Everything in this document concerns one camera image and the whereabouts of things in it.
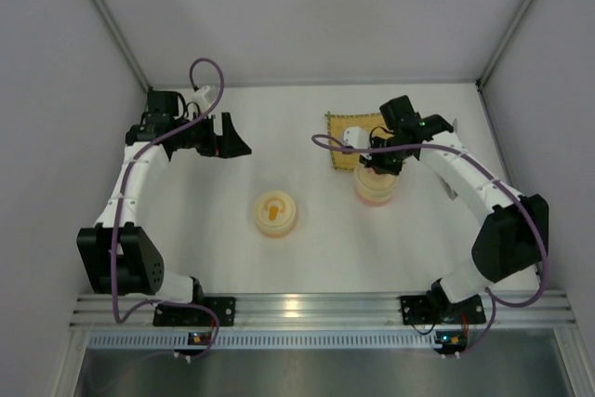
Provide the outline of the cream lid pink handle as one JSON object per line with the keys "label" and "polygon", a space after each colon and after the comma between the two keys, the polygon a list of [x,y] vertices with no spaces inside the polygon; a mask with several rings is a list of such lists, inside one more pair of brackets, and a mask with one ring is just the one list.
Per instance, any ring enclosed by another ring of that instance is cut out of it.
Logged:
{"label": "cream lid pink handle", "polygon": [[388,188],[390,185],[399,183],[399,177],[392,174],[377,174],[372,168],[357,165],[354,169],[355,186],[365,185],[368,188]]}

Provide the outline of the metal tongs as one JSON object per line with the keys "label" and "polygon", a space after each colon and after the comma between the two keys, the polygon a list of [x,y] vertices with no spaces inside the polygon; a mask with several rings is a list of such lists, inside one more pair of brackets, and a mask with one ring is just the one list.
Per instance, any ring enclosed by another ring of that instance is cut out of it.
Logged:
{"label": "metal tongs", "polygon": [[[452,127],[455,132],[457,132],[457,119],[455,118],[452,122]],[[457,193],[455,190],[452,189],[451,185],[446,182],[444,179],[441,179],[441,183],[443,185],[443,189],[446,195],[449,197],[450,200],[455,200],[457,198]]]}

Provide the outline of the cream lid orange handle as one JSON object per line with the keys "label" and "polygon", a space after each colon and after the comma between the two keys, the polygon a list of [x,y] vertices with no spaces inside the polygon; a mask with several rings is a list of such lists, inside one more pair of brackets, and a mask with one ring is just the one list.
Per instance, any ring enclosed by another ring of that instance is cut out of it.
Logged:
{"label": "cream lid orange handle", "polygon": [[268,213],[269,219],[274,220],[278,214],[298,213],[294,199],[283,191],[264,192],[259,196],[253,206],[253,217],[256,214]]}

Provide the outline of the pink lunch bowl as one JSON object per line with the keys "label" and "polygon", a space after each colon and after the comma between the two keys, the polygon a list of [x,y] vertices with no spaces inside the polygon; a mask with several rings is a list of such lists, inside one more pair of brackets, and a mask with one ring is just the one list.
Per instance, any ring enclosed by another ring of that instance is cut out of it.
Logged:
{"label": "pink lunch bowl", "polygon": [[389,203],[397,190],[397,184],[390,185],[388,188],[372,189],[365,185],[357,184],[355,191],[359,199],[370,206],[383,206]]}

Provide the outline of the orange lunch bowl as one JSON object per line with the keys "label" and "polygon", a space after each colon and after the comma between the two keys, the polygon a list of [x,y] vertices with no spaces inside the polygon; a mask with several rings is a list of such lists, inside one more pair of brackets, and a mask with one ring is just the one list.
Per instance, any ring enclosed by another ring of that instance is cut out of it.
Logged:
{"label": "orange lunch bowl", "polygon": [[298,222],[298,214],[278,214],[274,220],[269,219],[268,213],[256,214],[254,221],[261,234],[270,238],[281,238],[294,230]]}

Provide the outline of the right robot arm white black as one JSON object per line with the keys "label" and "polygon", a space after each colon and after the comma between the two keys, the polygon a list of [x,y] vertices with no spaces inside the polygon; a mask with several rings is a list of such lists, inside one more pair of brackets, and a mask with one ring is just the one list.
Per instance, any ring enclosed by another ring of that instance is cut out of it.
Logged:
{"label": "right robot arm white black", "polygon": [[422,117],[406,96],[383,104],[380,112],[385,137],[359,127],[343,133],[345,143],[363,151],[361,165],[396,177],[414,157],[445,181],[481,225],[469,258],[427,293],[432,320],[446,323],[471,309],[471,299],[486,287],[543,259],[549,206],[540,195],[526,196],[484,168],[439,114]]}

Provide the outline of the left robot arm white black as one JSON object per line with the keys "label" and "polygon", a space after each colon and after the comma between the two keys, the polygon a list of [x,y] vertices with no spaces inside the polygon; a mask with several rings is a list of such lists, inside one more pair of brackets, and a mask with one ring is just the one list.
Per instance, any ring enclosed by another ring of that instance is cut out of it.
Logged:
{"label": "left robot arm white black", "polygon": [[195,151],[203,157],[231,159],[251,154],[235,130],[231,116],[221,115],[222,132],[215,130],[214,110],[222,92],[211,86],[194,89],[188,101],[171,90],[151,90],[139,123],[126,132],[124,159],[108,202],[95,221],[81,229],[76,244],[94,293],[110,296],[114,319],[129,317],[119,311],[119,299],[143,296],[160,311],[204,302],[200,282],[168,271],[156,244],[144,228],[159,178],[177,151]]}

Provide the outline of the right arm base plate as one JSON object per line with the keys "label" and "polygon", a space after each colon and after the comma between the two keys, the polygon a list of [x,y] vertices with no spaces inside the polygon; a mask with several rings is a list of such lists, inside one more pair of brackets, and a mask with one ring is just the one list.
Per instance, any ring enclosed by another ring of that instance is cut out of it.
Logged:
{"label": "right arm base plate", "polygon": [[399,297],[405,325],[485,324],[487,318],[479,295],[452,304],[432,293]]}

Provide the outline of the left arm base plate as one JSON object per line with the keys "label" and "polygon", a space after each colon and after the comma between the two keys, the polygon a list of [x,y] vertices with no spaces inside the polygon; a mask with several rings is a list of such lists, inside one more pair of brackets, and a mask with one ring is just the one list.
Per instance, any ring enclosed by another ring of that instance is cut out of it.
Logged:
{"label": "left arm base plate", "polygon": [[222,327],[234,326],[236,298],[207,296],[199,304],[159,304],[152,324],[157,327],[194,327],[215,324],[217,317]]}

